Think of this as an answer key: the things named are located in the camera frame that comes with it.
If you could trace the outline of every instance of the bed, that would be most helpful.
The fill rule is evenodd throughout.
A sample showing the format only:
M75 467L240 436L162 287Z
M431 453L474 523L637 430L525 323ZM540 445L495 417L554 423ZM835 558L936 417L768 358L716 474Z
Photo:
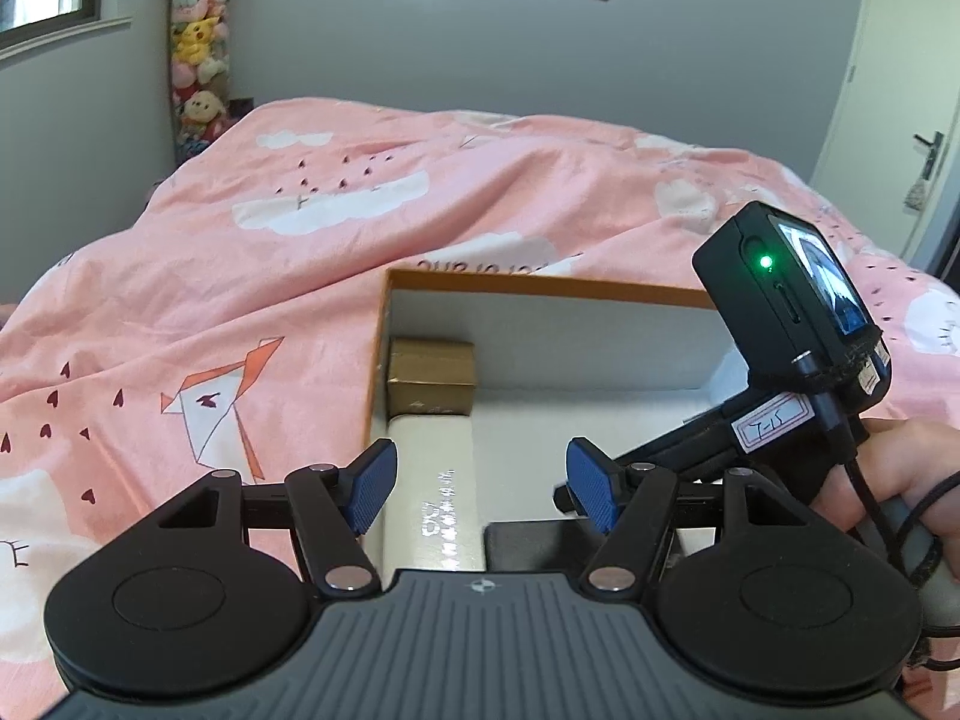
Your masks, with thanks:
M0 331L0 716L64 690L43 601L98 545L212 467L352 459L387 268L699 288L691 253L754 199L818 225L870 304L896 361L878 415L960 426L960 298L778 163L580 119L256 109Z

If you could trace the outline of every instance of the door frame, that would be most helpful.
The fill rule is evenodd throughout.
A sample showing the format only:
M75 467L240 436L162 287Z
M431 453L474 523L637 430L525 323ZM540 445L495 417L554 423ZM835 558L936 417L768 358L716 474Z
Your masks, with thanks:
M854 68L857 65L860 49L863 44L863 33L866 28L867 14L870 12L870 1L871 0L860 0L860 12L857 16L856 29L853 33L853 43L851 44L850 57L848 57L847 61L847 69L844 72L840 93L837 95L837 104L834 107L832 117L830 117L830 124L827 128L827 137L824 138L824 146L820 150L820 156L817 158L817 164L816 167L814 167L813 176L810 178L809 183L812 187L816 187L818 183L820 173L822 172L824 164L827 161L827 155L833 146L833 140L836 136L840 119L843 116L848 96L850 95L851 74L854 73ZM938 160L936 170L930 181L930 197L928 201L926 201L923 212L920 212L917 215L913 229L910 231L910 235L907 238L907 242L904 247L904 253L902 254L904 260L911 260L911 258L917 254L918 248L920 248L920 245L926 239L926 230L928 229L928 225L930 224L930 220L932 219L934 212L940 205L940 200L944 191L944 182L947 180L947 175L950 172L950 170L945 170L944 167L952 167L956 161L960 159L960 138L957 137L957 133L960 131L960 128L958 128L959 125L960 97L958 97L956 103L954 103L953 117L952 121L950 122L949 132L947 132L947 141L944 144L944 150L940 156L940 159Z

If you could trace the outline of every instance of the plush toy storage tube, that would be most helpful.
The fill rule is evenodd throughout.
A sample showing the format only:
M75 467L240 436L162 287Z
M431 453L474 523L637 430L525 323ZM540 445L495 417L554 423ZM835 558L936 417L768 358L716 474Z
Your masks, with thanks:
M170 83L179 164L229 126L228 22L229 0L170 0Z

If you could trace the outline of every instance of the open box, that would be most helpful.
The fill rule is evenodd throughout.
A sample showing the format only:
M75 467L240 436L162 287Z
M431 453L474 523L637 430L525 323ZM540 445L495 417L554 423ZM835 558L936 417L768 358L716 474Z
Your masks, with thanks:
M394 338L472 343L472 413L388 424ZM372 440L397 443L400 470L364 547L386 583L400 567L485 570L488 523L563 518L553 491L572 437L616 457L742 391L746 375L702 290L390 271L370 421Z

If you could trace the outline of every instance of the window frame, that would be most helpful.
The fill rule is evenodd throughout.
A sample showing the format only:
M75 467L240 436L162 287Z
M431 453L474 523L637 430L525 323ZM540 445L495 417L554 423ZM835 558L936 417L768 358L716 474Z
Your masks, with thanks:
M30 40L54 34L71 26L92 23L100 18L100 0L80 0L80 7L49 19L0 31L0 52Z

